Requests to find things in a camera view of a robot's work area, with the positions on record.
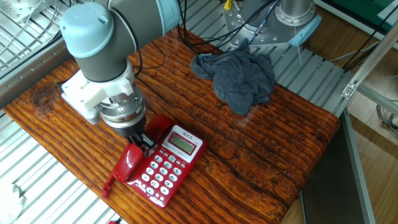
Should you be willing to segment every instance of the light blue joint cap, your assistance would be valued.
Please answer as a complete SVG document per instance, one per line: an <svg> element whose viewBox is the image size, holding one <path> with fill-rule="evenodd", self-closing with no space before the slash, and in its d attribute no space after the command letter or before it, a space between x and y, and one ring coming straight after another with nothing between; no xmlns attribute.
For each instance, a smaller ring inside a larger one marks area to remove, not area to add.
<svg viewBox="0 0 398 224"><path fill-rule="evenodd" d="M178 0L156 0L162 18L163 35L173 29L180 22L180 8Z"/></svg>
<svg viewBox="0 0 398 224"><path fill-rule="evenodd" d="M67 9L61 17L60 28L69 52L75 57L87 58L111 40L114 21L103 5L87 2Z"/></svg>

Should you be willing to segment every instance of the lcd display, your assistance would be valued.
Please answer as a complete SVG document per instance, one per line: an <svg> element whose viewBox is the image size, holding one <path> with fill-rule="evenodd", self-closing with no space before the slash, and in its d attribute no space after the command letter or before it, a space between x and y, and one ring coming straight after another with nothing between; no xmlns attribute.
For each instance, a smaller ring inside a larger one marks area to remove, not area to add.
<svg viewBox="0 0 398 224"><path fill-rule="evenodd" d="M174 134L174 136L171 138L170 142L188 154L191 154L191 152L195 149L194 145L190 144L185 139L181 138L180 136L178 136L176 134Z"/></svg>

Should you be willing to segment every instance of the blue bracket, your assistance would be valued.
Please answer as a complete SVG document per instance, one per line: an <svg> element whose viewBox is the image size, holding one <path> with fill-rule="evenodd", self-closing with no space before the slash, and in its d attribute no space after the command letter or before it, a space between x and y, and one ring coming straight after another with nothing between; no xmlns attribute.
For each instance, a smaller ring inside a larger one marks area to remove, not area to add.
<svg viewBox="0 0 398 224"><path fill-rule="evenodd" d="M295 37L288 41L288 43L293 47L302 45L317 29L321 21L322 18L319 15L315 16L315 18L313 18Z"/></svg>

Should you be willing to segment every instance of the black cable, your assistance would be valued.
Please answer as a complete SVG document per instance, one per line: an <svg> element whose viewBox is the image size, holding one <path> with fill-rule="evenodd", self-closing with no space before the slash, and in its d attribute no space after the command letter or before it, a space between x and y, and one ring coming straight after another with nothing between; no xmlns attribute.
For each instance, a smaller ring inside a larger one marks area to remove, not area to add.
<svg viewBox="0 0 398 224"><path fill-rule="evenodd" d="M371 49L369 49L367 52L363 53L361 56L359 56L353 63L349 64L347 66L347 68L344 70L345 73L351 71L352 69L354 69L355 67L357 67L358 65L362 65L363 64L363 60L368 57L373 50L377 47L378 44L376 44L374 47L372 47Z"/></svg>
<svg viewBox="0 0 398 224"><path fill-rule="evenodd" d="M343 66L345 72L347 72L346 68L350 65L350 62L361 52L361 50L369 43L369 41L374 37L376 32L381 28L381 26L387 21L387 19L398 9L398 5L384 18L384 20L376 27L371 36L365 41L365 43L355 52L355 54L348 60L348 62Z"/></svg>
<svg viewBox="0 0 398 224"><path fill-rule="evenodd" d="M267 16L266 16L266 25L265 25L265 27L267 27L269 16L272 14L273 10L275 10L276 5L278 4L279 1L280 1L280 0L276 0L276 2L274 3L274 5L271 6L271 8L269 9L269 11L268 11L268 13L267 13Z"/></svg>
<svg viewBox="0 0 398 224"><path fill-rule="evenodd" d="M392 115L390 115L390 118L388 119L388 121L392 128L398 130L398 126L396 126L393 122L394 118L397 118L397 116L392 114Z"/></svg>
<svg viewBox="0 0 398 224"><path fill-rule="evenodd" d="M242 24L241 26L239 26L238 28L235 28L235 29L233 29L232 31L230 31L230 32L228 32L228 33L226 33L226 34L224 34L224 35L221 35L221 36L219 36L219 37L217 37L217 38L211 37L211 38L209 38L209 39L211 39L211 40L207 40L207 41L204 41L204 42L198 43L198 44L193 44L193 43L190 42L189 33L188 33L187 27L186 27L187 0L185 0L185 12L184 12L184 13L182 12L181 3L178 1L178 5L179 5L179 7L180 7L180 13L181 13L181 17L182 17L182 25L183 25L183 35L184 35L184 38L182 37L180 28L178 28L178 35L180 36L182 42L183 42L190 50L192 50L192 51L195 52L196 54L210 54L210 53L213 53L215 50L217 50L217 49L219 49L220 47L222 47L222 46L228 44L246 24L248 24L248 23L254 21L255 19L257 19L257 17L258 17L258 15L260 14L260 12L261 12L262 10L264 10L267 6L269 6L271 3L273 3L273 1L267 2L267 3L265 3L263 6L261 6L258 10L256 10L256 11L250 16L250 18L249 18L245 23L243 23L243 24ZM231 34L233 34L233 35L232 35L232 37L229 38L228 41L226 41L225 43L223 43L223 44L217 46L216 49L214 49L214 50L211 50L211 51L208 51L208 52L198 52L198 51L196 51L196 50L193 48L194 46L209 44L209 43L212 43L212 42L217 41L217 40L222 40L222 41L224 41L224 40L226 40Z"/></svg>
<svg viewBox="0 0 398 224"><path fill-rule="evenodd" d="M152 43L155 45L155 47L157 48L157 50L163 55L163 62L160 65L154 66L154 67L143 67L142 69L153 69L153 68L160 68L161 66L163 66L166 62L166 55L163 53L163 51L160 49L160 47L158 47L153 41Z"/></svg>
<svg viewBox="0 0 398 224"><path fill-rule="evenodd" d="M138 52L138 57L139 57L139 67L137 73L134 74L135 77L137 77L141 72L142 72L142 57L141 57L141 52L137 50Z"/></svg>

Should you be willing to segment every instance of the red telephone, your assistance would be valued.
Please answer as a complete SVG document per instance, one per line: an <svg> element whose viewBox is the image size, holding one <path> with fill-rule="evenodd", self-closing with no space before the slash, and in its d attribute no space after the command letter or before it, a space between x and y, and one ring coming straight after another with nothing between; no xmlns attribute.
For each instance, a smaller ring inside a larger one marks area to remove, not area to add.
<svg viewBox="0 0 398 224"><path fill-rule="evenodd" d="M143 158L144 154L135 144L127 145L103 187L103 197L108 197L116 179L164 208L207 143L162 114L146 126L145 133L157 142L155 151Z"/></svg>

